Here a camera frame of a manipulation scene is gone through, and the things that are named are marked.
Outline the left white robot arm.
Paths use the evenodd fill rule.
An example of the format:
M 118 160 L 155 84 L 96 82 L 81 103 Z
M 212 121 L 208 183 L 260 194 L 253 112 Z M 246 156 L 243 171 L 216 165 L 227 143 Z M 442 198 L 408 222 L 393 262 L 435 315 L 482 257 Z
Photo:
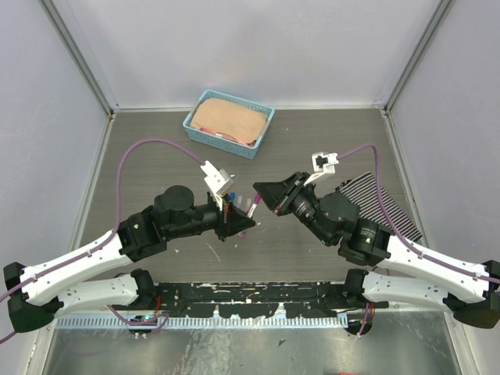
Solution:
M 164 252 L 169 241 L 213 231 L 221 240 L 255 226 L 255 221 L 224 195 L 195 204 L 193 192 L 169 187 L 152 205 L 121 222 L 92 243 L 36 266 L 12 262 L 3 268 L 9 319 L 18 334 L 40 329 L 57 316 L 104 302 L 153 307 L 157 291 L 151 277 L 137 270 L 121 281 L 99 286 L 91 278 Z

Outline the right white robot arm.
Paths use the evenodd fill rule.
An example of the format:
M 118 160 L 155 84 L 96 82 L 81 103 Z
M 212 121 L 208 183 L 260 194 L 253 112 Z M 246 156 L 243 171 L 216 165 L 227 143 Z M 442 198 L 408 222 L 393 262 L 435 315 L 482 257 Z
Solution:
M 307 173 L 253 187 L 276 216 L 294 215 L 324 245 L 355 264 L 342 294 L 352 308 L 399 302 L 451 313 L 460 323 L 491 329 L 499 321 L 499 264 L 463 262 L 362 217 L 339 188 L 318 197 Z

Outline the white pen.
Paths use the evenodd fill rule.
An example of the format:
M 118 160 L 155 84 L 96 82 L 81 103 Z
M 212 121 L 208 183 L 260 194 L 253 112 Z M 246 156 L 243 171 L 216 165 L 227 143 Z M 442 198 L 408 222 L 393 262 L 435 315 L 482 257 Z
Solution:
M 253 203 L 250 210 L 248 211 L 248 217 L 249 218 L 252 218 L 254 213 L 255 213 L 255 210 L 257 208 L 258 204 L 257 203 Z

